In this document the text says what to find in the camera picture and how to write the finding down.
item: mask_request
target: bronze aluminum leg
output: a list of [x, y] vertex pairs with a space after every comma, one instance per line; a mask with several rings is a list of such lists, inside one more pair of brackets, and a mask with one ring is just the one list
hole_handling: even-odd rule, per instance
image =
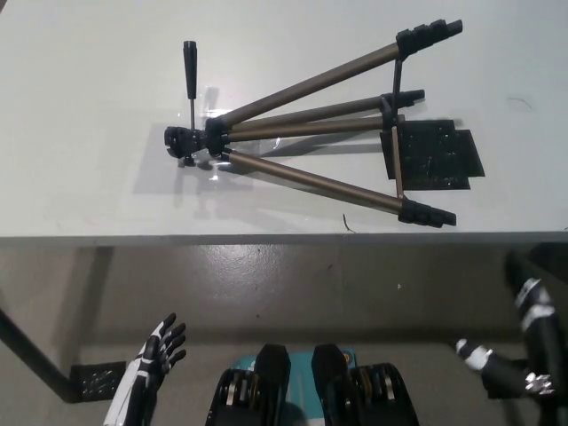
[[381, 210], [397, 215], [402, 209], [402, 200], [385, 195], [384, 193], [376, 193], [368, 189], [359, 188], [358, 186], [345, 184], [334, 179], [314, 175], [307, 171], [293, 169], [282, 164], [269, 162], [260, 158], [253, 157], [242, 153], [237, 153], [231, 149], [225, 149], [222, 155], [225, 161], [232, 164], [248, 167], [253, 170], [262, 171], [268, 175], [275, 176], [297, 182], [331, 193], [352, 198], [354, 200], [363, 201], [366, 204], [375, 206]]
[[390, 134], [392, 135], [392, 163], [394, 165], [394, 178], [397, 184], [397, 197], [404, 198], [405, 190], [402, 186], [402, 167], [400, 165], [400, 148], [398, 146], [398, 130], [394, 126]]
[[339, 117], [341, 115], [371, 111], [373, 109], [378, 110], [380, 99], [380, 96], [375, 96], [374, 98], [353, 100], [352, 102], [344, 102], [342, 104], [324, 106], [322, 108], [313, 108], [305, 111], [299, 111], [297, 113], [276, 115], [275, 117], [261, 118], [250, 122], [241, 122], [239, 124], [235, 124], [232, 131], [244, 131], [268, 126], [298, 124], [302, 122], [316, 122], [318, 120]]
[[[398, 118], [404, 121], [404, 115]], [[226, 144], [244, 140], [260, 140], [271, 138], [293, 138], [299, 136], [324, 135], [326, 133], [343, 133], [346, 131], [367, 131], [383, 128], [382, 117], [358, 118], [354, 120], [333, 120], [330, 122], [308, 122], [289, 126], [268, 127], [246, 131], [230, 130], [224, 136]]]
[[233, 111], [220, 115], [215, 120], [224, 129], [231, 129], [232, 126], [240, 122], [249, 120], [257, 115], [266, 113], [274, 108], [286, 105], [294, 100], [311, 95], [316, 91], [321, 91], [336, 83], [342, 82], [355, 75], [364, 73], [370, 69], [379, 67], [380, 65], [391, 62], [399, 56], [398, 45], [396, 43], [389, 44], [378, 51], [373, 51], [358, 59], [347, 62], [340, 67], [326, 71], [323, 74], [316, 75], [308, 80], [278, 91], [266, 98], [259, 99], [256, 102], [234, 109]]

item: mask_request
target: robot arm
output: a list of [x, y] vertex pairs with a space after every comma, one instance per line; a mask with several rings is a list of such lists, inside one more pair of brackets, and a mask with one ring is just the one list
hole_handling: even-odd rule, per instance
[[185, 324], [169, 330], [175, 321], [175, 313], [162, 321], [128, 365], [103, 426], [150, 424], [166, 374], [185, 356], [185, 350], [174, 353], [185, 341]]

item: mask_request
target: white table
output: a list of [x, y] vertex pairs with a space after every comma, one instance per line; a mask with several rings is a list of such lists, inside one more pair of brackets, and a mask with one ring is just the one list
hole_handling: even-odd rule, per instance
[[[568, 241], [567, 13], [554, 0], [9, 0], [0, 15], [0, 241]], [[486, 177], [469, 191], [407, 195], [456, 213], [456, 227], [405, 225], [215, 163], [180, 169], [166, 154], [164, 128], [189, 123], [184, 40], [198, 43], [201, 125], [440, 18], [462, 19], [464, 31], [406, 62], [403, 90], [425, 89], [426, 102], [405, 114], [471, 129]], [[391, 91], [392, 69], [273, 114]], [[369, 132], [270, 160], [394, 194], [378, 140]]]

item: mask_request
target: black metal bracket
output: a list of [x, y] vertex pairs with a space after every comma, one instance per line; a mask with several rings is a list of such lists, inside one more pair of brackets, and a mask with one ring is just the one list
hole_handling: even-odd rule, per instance
[[51, 360], [0, 310], [0, 340], [63, 401], [78, 402], [112, 399], [126, 362], [72, 366], [67, 378]]

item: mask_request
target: tripod handle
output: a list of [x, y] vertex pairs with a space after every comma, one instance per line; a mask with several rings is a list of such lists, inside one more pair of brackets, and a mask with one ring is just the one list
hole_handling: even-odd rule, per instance
[[187, 98], [197, 97], [197, 44], [184, 42], [185, 83], [187, 85]]

